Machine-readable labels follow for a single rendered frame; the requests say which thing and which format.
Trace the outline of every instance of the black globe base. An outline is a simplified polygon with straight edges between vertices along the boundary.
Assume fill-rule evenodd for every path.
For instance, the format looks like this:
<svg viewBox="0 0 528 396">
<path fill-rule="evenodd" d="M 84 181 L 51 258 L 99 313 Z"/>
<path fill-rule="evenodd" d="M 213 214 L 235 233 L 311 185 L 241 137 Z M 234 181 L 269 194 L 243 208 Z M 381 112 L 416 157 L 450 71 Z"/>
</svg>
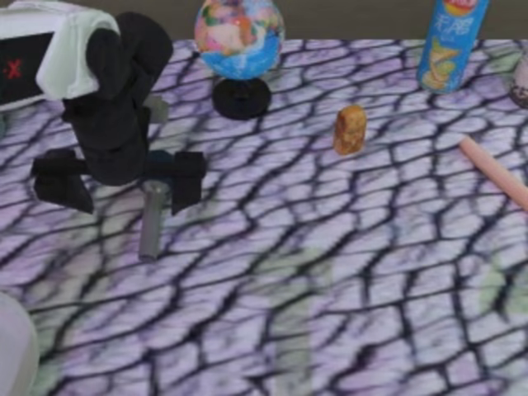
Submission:
<svg viewBox="0 0 528 396">
<path fill-rule="evenodd" d="M 251 120 L 266 114 L 271 91 L 259 78 L 222 80 L 213 89 L 214 109 L 230 120 Z"/>
</svg>

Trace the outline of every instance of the lay's logo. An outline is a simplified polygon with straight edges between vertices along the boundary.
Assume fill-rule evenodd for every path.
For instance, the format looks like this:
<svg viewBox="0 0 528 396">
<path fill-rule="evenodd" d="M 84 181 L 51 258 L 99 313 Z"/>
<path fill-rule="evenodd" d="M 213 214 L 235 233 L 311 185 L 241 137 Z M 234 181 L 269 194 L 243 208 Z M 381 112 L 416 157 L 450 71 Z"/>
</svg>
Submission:
<svg viewBox="0 0 528 396">
<path fill-rule="evenodd" d="M 454 17 L 464 17 L 472 12 L 479 0 L 444 0 L 445 10 Z"/>
</svg>

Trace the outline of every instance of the white bowl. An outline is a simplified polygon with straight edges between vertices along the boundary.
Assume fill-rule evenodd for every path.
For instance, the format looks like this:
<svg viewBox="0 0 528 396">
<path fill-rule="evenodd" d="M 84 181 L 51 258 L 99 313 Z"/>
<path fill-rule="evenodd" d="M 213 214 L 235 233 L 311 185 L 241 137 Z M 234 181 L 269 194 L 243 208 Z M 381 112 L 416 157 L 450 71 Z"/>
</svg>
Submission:
<svg viewBox="0 0 528 396">
<path fill-rule="evenodd" d="M 0 396 L 27 396 L 39 366 L 39 343 L 29 314 L 0 293 Z"/>
</svg>

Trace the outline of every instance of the purple stone pattern surface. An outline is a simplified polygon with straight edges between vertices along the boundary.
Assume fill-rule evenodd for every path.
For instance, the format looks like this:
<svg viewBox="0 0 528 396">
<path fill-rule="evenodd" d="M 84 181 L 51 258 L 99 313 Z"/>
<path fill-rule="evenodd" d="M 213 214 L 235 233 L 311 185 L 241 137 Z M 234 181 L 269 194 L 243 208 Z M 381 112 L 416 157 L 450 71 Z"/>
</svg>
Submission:
<svg viewBox="0 0 528 396">
<path fill-rule="evenodd" d="M 237 122 L 176 42 L 153 149 L 203 151 L 210 169 L 156 263 L 137 259 L 134 186 L 88 180 L 93 216 L 35 200 L 32 159 L 76 145 L 62 105 L 8 114 L 0 290 L 39 331 L 34 394 L 526 394 L 526 214 L 457 148 L 470 134 L 526 179 L 528 112 L 507 96 L 521 43 L 479 42 L 447 96 L 419 88 L 421 46 L 288 41 L 269 114 Z M 365 148 L 339 157 L 333 123 L 352 103 Z"/>
</svg>

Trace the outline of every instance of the red x mark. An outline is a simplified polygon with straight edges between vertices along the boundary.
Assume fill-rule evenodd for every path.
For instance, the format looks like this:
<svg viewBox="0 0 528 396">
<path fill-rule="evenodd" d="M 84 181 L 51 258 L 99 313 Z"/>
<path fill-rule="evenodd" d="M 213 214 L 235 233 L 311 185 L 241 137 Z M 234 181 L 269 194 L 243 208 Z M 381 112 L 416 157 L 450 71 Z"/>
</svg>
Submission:
<svg viewBox="0 0 528 396">
<path fill-rule="evenodd" d="M 13 80 L 14 78 L 20 78 L 22 77 L 22 73 L 20 71 L 20 67 L 22 65 L 22 61 L 20 59 L 17 60 L 8 60 L 7 61 L 7 67 L 3 70 L 4 74 L 7 74 L 7 78 L 9 80 Z"/>
</svg>

